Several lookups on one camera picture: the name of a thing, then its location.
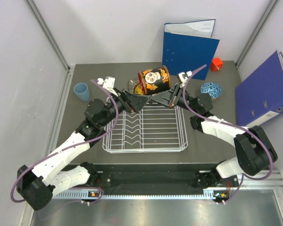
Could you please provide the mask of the yellow plate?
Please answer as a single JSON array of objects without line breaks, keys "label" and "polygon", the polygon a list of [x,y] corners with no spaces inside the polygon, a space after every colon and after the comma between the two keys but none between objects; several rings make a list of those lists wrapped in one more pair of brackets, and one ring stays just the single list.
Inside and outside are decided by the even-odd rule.
[{"label": "yellow plate", "polygon": [[144,95],[144,92],[142,90],[142,87],[140,84],[137,84],[134,89],[133,89],[133,93],[137,94],[137,95]]}]

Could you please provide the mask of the dark brown mug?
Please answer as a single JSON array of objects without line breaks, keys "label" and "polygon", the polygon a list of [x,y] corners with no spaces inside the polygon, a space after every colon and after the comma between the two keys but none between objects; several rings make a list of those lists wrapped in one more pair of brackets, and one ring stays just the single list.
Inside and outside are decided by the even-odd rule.
[{"label": "dark brown mug", "polygon": [[144,95],[154,95],[164,92],[172,86],[170,74],[165,65],[139,71],[138,79]]}]

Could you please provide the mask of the white wire dish rack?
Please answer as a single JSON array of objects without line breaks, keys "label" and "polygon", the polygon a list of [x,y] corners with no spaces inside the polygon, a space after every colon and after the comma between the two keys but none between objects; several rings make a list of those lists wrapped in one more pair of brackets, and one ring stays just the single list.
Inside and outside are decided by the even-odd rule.
[{"label": "white wire dish rack", "polygon": [[188,147],[183,109],[147,104],[139,113],[119,114],[114,129],[102,140],[108,153],[180,152]]}]

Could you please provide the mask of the blue patterned bowl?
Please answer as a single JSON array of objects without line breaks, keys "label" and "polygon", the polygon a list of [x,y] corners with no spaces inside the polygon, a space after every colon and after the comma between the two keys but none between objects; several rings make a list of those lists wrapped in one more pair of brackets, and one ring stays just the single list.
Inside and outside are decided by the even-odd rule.
[{"label": "blue patterned bowl", "polygon": [[222,95],[223,90],[219,84],[213,82],[207,82],[201,86],[200,92],[207,93],[210,95],[212,100],[216,100]]}]

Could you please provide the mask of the light blue cup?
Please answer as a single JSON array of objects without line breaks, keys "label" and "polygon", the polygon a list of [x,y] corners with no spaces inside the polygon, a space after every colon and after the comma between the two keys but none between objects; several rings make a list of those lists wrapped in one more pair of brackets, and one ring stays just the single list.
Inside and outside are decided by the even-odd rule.
[{"label": "light blue cup", "polygon": [[78,83],[74,86],[74,93],[84,102],[89,102],[91,94],[86,83]]}]

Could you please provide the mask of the black square plate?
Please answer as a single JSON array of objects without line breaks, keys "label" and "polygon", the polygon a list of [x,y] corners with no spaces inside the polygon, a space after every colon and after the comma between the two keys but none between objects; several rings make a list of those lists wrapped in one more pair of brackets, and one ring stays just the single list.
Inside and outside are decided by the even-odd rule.
[{"label": "black square plate", "polygon": [[139,84],[139,80],[138,79],[132,79],[132,80],[129,80],[128,81],[128,91],[131,93],[131,94],[134,94],[133,93],[133,89],[134,87]]}]

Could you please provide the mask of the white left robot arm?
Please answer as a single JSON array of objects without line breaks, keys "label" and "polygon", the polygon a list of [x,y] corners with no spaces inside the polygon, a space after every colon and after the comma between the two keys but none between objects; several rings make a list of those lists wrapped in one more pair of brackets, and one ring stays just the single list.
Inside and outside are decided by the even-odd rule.
[{"label": "white left robot arm", "polygon": [[94,186],[98,176],[92,164],[83,162],[69,171],[63,168],[107,136],[116,126],[120,113],[137,113],[151,99],[117,90],[113,77],[91,82],[107,94],[110,102],[91,100],[84,112],[85,119],[63,144],[30,167],[23,165],[18,169],[11,191],[17,191],[35,211],[43,209],[55,195],[70,188],[83,184]]}]

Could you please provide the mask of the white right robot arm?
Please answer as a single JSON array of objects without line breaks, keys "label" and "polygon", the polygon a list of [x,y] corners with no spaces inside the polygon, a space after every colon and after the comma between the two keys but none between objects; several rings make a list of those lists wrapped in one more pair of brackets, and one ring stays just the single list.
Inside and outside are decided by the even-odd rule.
[{"label": "white right robot arm", "polygon": [[241,127],[216,117],[210,112],[213,106],[209,94],[198,97],[188,95],[188,82],[202,69],[200,67],[179,73],[179,83],[174,86],[174,91],[171,90],[170,75],[164,67],[142,72],[140,83],[144,87],[144,93],[157,102],[163,94],[170,93],[171,97],[166,100],[167,106],[178,105],[194,113],[190,118],[194,130],[215,136],[235,148],[236,157],[218,163],[207,174],[199,173],[198,184],[204,187],[212,184],[222,186],[229,177],[236,175],[256,180],[255,175],[265,169],[269,169],[269,172],[262,179],[268,178],[273,172],[277,154],[264,130],[259,126]]}]

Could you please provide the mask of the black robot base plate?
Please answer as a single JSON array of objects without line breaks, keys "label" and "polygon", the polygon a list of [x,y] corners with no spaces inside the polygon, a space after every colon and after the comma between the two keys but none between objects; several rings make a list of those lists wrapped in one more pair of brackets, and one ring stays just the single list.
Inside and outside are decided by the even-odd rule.
[{"label": "black robot base plate", "polygon": [[213,163],[94,164],[87,182],[78,187],[119,188],[122,185],[181,185],[188,188],[237,187],[236,176],[221,179]]}]

